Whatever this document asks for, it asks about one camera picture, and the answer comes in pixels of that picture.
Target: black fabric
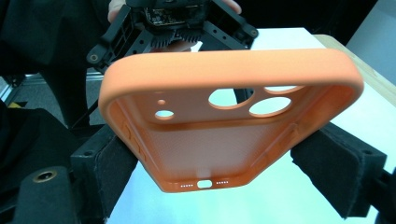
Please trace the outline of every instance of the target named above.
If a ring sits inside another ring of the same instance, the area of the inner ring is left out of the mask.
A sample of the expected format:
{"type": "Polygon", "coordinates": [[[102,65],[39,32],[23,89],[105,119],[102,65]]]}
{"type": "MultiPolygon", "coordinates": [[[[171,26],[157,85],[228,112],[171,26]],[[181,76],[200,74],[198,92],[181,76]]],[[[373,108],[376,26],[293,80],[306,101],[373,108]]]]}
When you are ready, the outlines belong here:
{"type": "Polygon", "coordinates": [[[9,121],[6,104],[0,100],[0,158],[4,155],[9,140],[9,121]]]}
{"type": "Polygon", "coordinates": [[[69,171],[64,167],[47,167],[26,176],[21,182],[17,209],[12,222],[10,220],[7,223],[91,223],[79,220],[78,204],[74,197],[73,187],[69,179],[69,171]],[[33,181],[44,172],[52,172],[53,178],[39,184],[33,181]]]}
{"type": "MultiPolygon", "coordinates": [[[[64,123],[71,128],[88,110],[86,96],[86,69],[47,69],[40,74],[49,84],[50,89],[61,108],[64,123]]],[[[77,127],[90,125],[90,118],[82,120],[77,127]]]]}
{"type": "Polygon", "coordinates": [[[12,0],[0,33],[0,73],[87,68],[85,57],[109,25],[109,0],[12,0]]]}
{"type": "Polygon", "coordinates": [[[235,0],[257,28],[304,27],[346,45],[377,0],[235,0]]]}
{"type": "Polygon", "coordinates": [[[73,175],[83,181],[86,192],[83,217],[109,217],[136,167],[134,153],[104,125],[72,155],[71,161],[73,175]]]}
{"type": "Polygon", "coordinates": [[[43,109],[8,109],[10,144],[0,158],[0,194],[17,188],[30,173],[49,166],[70,167],[80,143],[43,109]]]}

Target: camera cutout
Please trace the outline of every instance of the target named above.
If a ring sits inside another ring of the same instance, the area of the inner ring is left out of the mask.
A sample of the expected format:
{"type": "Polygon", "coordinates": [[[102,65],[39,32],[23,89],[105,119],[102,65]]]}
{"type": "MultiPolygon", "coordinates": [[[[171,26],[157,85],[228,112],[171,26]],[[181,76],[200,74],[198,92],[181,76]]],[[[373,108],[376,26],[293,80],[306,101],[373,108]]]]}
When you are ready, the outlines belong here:
{"type": "Polygon", "coordinates": [[[273,87],[265,87],[268,91],[289,91],[297,86],[273,86],[273,87]]]}
{"type": "Polygon", "coordinates": [[[217,89],[213,91],[209,96],[209,103],[217,109],[230,109],[238,105],[233,89],[217,89]]]}
{"type": "Polygon", "coordinates": [[[291,103],[291,99],[287,97],[273,97],[261,100],[254,104],[249,112],[255,117],[274,116],[283,112],[291,103]]]}

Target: black metal bracket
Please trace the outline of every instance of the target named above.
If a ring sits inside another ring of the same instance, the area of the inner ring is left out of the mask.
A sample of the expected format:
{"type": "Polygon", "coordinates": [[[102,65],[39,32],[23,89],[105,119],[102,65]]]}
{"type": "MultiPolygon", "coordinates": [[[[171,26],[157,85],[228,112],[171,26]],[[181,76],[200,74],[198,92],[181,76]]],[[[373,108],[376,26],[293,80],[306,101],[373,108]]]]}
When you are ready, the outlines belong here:
{"type": "Polygon", "coordinates": [[[379,212],[375,224],[396,223],[396,169],[393,174],[383,171],[374,180],[367,198],[379,212]]]}
{"type": "Polygon", "coordinates": [[[258,34],[221,0],[127,1],[87,60],[104,73],[120,58],[176,40],[202,41],[200,50],[250,49],[258,34]]]}

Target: black mount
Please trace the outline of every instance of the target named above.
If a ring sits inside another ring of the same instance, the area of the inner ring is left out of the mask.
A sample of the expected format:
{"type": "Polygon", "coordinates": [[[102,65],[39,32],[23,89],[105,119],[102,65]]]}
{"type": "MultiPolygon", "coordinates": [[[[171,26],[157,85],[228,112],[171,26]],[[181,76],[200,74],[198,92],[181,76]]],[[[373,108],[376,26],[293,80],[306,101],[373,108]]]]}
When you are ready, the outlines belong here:
{"type": "Polygon", "coordinates": [[[174,41],[202,41],[200,50],[250,49],[258,34],[221,0],[127,1],[87,60],[103,74],[120,58],[174,41]]]}

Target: phone case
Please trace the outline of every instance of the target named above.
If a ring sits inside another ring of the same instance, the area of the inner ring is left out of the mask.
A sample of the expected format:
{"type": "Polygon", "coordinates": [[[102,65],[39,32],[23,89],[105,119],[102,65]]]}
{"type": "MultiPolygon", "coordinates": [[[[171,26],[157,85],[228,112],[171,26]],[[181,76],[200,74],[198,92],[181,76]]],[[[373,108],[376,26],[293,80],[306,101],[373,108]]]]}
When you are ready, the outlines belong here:
{"type": "Polygon", "coordinates": [[[335,49],[149,53],[108,68],[99,107],[161,190],[182,192],[246,185],[362,90],[335,49]],[[212,101],[232,89],[253,94],[212,101]]]}

